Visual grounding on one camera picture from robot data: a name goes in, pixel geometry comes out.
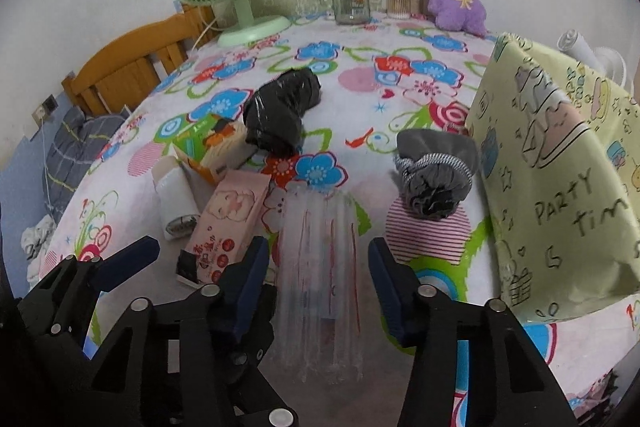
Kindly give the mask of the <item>small jar with orange lid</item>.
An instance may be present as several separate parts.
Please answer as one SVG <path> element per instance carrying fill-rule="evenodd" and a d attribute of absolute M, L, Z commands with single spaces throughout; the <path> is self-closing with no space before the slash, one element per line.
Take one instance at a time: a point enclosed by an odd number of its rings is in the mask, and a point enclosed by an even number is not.
<path fill-rule="evenodd" d="M 412 13 L 412 0 L 386 0 L 386 14 L 396 20 L 408 20 Z"/>

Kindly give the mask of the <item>yellow patterned storage box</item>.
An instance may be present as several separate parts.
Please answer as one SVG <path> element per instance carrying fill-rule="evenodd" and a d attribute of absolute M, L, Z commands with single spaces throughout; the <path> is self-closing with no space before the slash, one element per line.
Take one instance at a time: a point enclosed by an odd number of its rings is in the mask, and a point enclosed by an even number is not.
<path fill-rule="evenodd" d="M 503 34 L 466 127 L 501 297 L 520 320 L 573 320 L 638 293 L 639 107 L 622 87 Z"/>

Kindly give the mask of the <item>grey plaid pillow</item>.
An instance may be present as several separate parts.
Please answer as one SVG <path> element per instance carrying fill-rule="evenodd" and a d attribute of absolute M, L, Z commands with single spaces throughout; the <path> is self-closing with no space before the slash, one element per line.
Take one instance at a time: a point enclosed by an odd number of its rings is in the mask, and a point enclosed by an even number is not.
<path fill-rule="evenodd" d="M 72 106 L 64 115 L 43 166 L 44 205 L 55 223 L 61 220 L 89 168 L 129 115 L 125 108 L 120 113 L 90 117 L 78 106 Z"/>

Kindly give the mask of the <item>clear plastic sleeve pack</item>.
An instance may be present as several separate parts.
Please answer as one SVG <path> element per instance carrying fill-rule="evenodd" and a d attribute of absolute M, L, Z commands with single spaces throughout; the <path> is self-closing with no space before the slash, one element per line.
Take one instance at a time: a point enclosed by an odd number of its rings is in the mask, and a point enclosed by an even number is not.
<path fill-rule="evenodd" d="M 340 191 L 296 187 L 284 200 L 279 233 L 277 363 L 306 381 L 362 377 L 358 223 Z"/>

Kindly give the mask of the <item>crumpled white cloth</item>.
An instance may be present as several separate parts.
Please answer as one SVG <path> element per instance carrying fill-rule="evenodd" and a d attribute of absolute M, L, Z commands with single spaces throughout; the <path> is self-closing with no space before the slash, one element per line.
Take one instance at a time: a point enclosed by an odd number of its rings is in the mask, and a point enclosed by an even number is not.
<path fill-rule="evenodd" d="M 22 233 L 21 247 L 27 260 L 26 280 L 29 288 L 35 287 L 39 282 L 41 261 L 47 254 L 55 229 L 53 218 L 45 215 L 36 225 Z"/>

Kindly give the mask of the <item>white tube bottle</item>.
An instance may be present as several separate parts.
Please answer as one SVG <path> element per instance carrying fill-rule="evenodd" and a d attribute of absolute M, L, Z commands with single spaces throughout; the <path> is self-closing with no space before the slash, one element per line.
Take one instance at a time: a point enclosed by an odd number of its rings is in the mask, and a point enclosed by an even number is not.
<path fill-rule="evenodd" d="M 177 158 L 161 157 L 152 168 L 152 178 L 160 201 L 160 225 L 165 239 L 172 241 L 190 236 L 201 213 Z"/>

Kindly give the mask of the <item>white standing fan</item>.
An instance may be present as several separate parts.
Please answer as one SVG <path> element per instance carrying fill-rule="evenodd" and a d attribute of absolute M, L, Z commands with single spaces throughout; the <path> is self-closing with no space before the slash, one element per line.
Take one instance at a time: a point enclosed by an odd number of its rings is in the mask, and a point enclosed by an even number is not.
<path fill-rule="evenodd" d="M 593 48 L 576 29 L 569 29 L 560 35 L 556 46 L 564 54 L 595 69 L 628 92 L 632 91 L 627 65 L 620 52 L 605 46 Z"/>

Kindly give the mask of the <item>wall power socket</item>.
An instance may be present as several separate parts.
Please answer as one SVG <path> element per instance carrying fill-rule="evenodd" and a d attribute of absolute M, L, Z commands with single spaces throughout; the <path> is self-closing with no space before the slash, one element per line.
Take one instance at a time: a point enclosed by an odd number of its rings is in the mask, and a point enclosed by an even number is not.
<path fill-rule="evenodd" d="M 37 106 L 32 113 L 32 119 L 35 121 L 38 127 L 43 124 L 43 121 L 47 120 L 58 108 L 58 101 L 50 94 L 41 104 Z"/>

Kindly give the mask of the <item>pink wet wipes pack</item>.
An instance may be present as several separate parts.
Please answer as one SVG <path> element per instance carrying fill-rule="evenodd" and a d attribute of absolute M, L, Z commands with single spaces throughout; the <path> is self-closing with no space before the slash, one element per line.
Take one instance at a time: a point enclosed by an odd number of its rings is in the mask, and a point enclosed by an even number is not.
<path fill-rule="evenodd" d="M 243 259 L 269 185 L 270 176 L 263 173 L 230 170 L 226 174 L 180 251 L 179 282 L 194 288 L 217 284 L 229 265 Z"/>

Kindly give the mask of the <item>green orange tissue pack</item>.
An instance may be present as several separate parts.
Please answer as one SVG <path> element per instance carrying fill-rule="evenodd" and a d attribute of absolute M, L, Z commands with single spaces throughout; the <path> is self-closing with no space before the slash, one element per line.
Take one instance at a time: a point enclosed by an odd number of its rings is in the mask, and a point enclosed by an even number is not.
<path fill-rule="evenodd" d="M 229 170 L 240 168 L 256 152 L 246 141 L 241 121 L 209 114 L 172 140 L 177 157 L 204 180 L 217 185 Z"/>

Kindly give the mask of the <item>grey drawstring pouch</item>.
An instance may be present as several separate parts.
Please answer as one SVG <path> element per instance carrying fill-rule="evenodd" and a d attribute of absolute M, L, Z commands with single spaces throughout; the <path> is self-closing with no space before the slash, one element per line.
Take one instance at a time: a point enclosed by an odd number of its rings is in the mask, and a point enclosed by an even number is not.
<path fill-rule="evenodd" d="M 407 209 L 431 221 L 453 215 L 471 192 L 480 167 L 474 141 L 433 129 L 402 130 L 396 139 L 394 165 Z"/>

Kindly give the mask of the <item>black plastic bag bundle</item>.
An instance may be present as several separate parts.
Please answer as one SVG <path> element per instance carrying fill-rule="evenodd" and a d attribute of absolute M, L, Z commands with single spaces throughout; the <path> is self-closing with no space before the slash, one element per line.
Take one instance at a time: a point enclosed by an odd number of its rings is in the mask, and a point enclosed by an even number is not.
<path fill-rule="evenodd" d="M 282 72 L 245 103 L 245 142 L 279 158 L 294 156 L 302 143 L 303 116 L 320 98 L 321 84 L 310 68 Z"/>

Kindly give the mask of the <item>floral tablecloth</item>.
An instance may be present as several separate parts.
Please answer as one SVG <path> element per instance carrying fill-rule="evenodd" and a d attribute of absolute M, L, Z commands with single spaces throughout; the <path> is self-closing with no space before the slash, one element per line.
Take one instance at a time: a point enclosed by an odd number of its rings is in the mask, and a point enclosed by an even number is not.
<path fill-rule="evenodd" d="M 101 296 L 85 344 L 87 355 L 134 297 L 177 300 L 191 288 L 177 281 L 184 240 L 164 241 L 152 167 L 172 155 L 171 140 L 195 121 L 217 114 L 242 122 L 242 109 L 262 85 L 291 68 L 310 68 L 321 83 L 319 105 L 303 117 L 303 143 L 290 159 L 258 152 L 243 167 L 271 178 L 256 221 L 272 254 L 271 282 L 279 263 L 278 234 L 284 200 L 296 187 L 340 191 L 355 199 L 358 223 L 359 310 L 363 379 L 331 384 L 310 374 L 306 383 L 273 359 L 267 378 L 296 408 L 305 426 L 395 426 L 411 358 L 383 333 L 380 308 L 367 273 L 369 239 L 384 236 L 398 261 L 422 281 L 451 296 L 484 303 L 494 292 L 489 216 L 477 183 L 442 225 L 409 218 L 392 181 L 399 132 L 433 128 L 460 133 L 480 85 L 495 38 L 447 34 L 424 20 L 375 18 L 364 27 L 341 27 L 324 18 L 296 20 L 279 35 L 223 50 L 204 46 L 165 77 L 134 109 L 104 147 L 65 209 L 40 277 L 65 255 L 106 258 L 142 235 L 162 241 L 162 253 L 127 285 Z M 526 327 L 567 392 L 582 426 L 601 426 L 638 367 L 639 299 L 627 298 L 591 317 Z"/>

